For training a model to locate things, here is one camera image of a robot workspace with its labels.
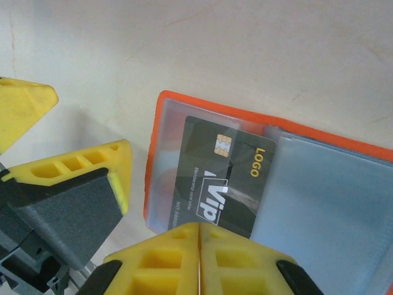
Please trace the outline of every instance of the black card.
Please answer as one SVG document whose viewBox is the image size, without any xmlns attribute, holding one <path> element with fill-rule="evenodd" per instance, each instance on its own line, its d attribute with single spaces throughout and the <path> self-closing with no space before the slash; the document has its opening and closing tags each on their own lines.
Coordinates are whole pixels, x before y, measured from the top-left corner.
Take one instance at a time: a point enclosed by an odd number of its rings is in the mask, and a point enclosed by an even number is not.
<svg viewBox="0 0 393 295">
<path fill-rule="evenodd" d="M 275 147 L 268 138 L 188 116 L 169 229 L 207 221 L 249 238 Z"/>
</svg>

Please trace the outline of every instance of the card chip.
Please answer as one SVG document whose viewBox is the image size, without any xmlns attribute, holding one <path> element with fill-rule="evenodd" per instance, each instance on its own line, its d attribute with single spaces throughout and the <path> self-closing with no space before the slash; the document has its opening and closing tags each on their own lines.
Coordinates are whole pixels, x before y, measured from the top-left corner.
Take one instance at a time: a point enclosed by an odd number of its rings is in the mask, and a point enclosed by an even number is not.
<svg viewBox="0 0 393 295">
<path fill-rule="evenodd" d="M 222 134 L 218 134 L 214 152 L 218 155 L 222 155 L 223 157 L 228 157 L 229 151 L 231 149 L 231 143 L 232 138 Z"/>
</svg>

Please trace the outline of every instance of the black rubber pad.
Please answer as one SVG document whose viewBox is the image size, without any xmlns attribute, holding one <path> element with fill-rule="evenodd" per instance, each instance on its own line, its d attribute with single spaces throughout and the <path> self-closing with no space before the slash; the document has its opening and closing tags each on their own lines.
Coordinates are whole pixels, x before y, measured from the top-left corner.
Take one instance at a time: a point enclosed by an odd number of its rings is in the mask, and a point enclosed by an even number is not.
<svg viewBox="0 0 393 295">
<path fill-rule="evenodd" d="M 76 295 L 104 295 L 122 264 L 119 260 L 101 264 L 89 276 Z"/>
<path fill-rule="evenodd" d="M 299 265 L 286 260 L 277 261 L 276 265 L 294 295 L 324 295 Z"/>
</svg>

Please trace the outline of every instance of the orange border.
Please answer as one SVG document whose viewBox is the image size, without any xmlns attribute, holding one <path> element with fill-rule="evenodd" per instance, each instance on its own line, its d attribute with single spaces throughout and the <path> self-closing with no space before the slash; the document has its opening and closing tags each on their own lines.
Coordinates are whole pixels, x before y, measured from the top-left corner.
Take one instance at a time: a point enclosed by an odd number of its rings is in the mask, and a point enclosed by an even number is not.
<svg viewBox="0 0 393 295">
<path fill-rule="evenodd" d="M 383 147 L 374 146 L 368 143 L 362 143 L 356 140 L 350 140 L 349 138 L 334 135 L 328 132 L 323 132 L 282 118 L 263 115 L 256 112 L 250 112 L 243 109 L 237 109 L 231 106 L 224 106 L 222 104 L 212 103 L 210 101 L 201 100 L 199 98 L 165 90 L 162 91 L 158 96 L 157 107 L 155 110 L 153 132 L 150 141 L 149 155 L 146 163 L 145 200 L 144 200 L 144 209 L 143 209 L 143 217 L 145 220 L 147 216 L 147 204 L 149 202 L 150 177 L 151 177 L 151 171 L 154 162 L 155 147 L 157 145 L 158 130 L 160 128 L 161 113 L 162 113 L 163 103 L 167 98 L 179 101 L 181 103 L 191 104 L 193 106 L 207 109 L 210 111 L 219 112 L 221 114 L 236 117 L 239 119 L 248 120 L 260 124 L 278 126 L 294 134 L 312 138 L 318 141 L 323 141 L 325 143 L 333 144 L 341 148 L 356 151 L 361 154 L 370 155 L 372 157 L 386 160 L 388 162 L 393 162 L 393 151 L 390 149 L 385 149 Z"/>
</svg>

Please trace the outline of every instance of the white surface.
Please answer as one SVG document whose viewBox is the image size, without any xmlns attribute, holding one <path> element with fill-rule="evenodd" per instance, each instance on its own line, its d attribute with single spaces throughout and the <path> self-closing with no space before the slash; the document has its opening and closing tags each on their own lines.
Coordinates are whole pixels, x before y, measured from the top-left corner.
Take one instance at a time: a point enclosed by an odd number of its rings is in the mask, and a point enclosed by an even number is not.
<svg viewBox="0 0 393 295">
<path fill-rule="evenodd" d="M 393 148 L 391 1 L 295 2 L 0 0 L 0 75 L 60 97 L 1 161 L 131 141 L 131 210 L 99 263 L 152 235 L 144 169 L 164 89 Z"/>
</svg>

